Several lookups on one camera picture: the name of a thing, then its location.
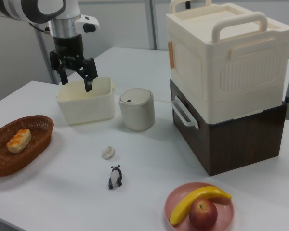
red apple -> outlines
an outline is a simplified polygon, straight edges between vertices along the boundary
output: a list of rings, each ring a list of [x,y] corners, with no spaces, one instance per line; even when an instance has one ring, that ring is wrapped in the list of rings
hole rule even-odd
[[[195,200],[189,210],[189,220],[198,230],[209,230],[217,220],[217,209],[208,199]]]

white storage box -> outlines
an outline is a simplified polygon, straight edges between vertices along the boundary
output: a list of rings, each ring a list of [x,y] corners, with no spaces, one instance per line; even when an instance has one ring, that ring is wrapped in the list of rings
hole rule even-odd
[[[280,106],[289,26],[234,4],[167,14],[171,79],[208,124]]]
[[[83,81],[68,82],[57,93],[57,102],[68,124],[111,119],[115,115],[115,86],[110,77],[99,77],[86,92]]]

white cylindrical container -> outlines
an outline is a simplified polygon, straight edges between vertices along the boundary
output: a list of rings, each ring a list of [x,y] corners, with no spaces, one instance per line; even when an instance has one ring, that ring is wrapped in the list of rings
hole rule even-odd
[[[142,131],[154,123],[153,93],[142,88],[130,89],[119,99],[124,124],[131,130]]]

bread roll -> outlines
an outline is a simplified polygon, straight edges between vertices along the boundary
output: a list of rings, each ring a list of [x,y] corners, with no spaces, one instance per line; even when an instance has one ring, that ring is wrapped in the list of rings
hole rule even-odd
[[[21,152],[31,140],[31,132],[29,129],[21,129],[14,135],[7,144],[8,149],[12,153]]]

panda figurine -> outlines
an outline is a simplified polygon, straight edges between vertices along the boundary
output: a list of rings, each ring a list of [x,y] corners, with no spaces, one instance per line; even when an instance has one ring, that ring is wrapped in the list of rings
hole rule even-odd
[[[112,171],[109,178],[108,187],[109,189],[113,189],[113,186],[117,184],[119,187],[122,185],[122,172],[120,170],[120,165],[111,166]]]

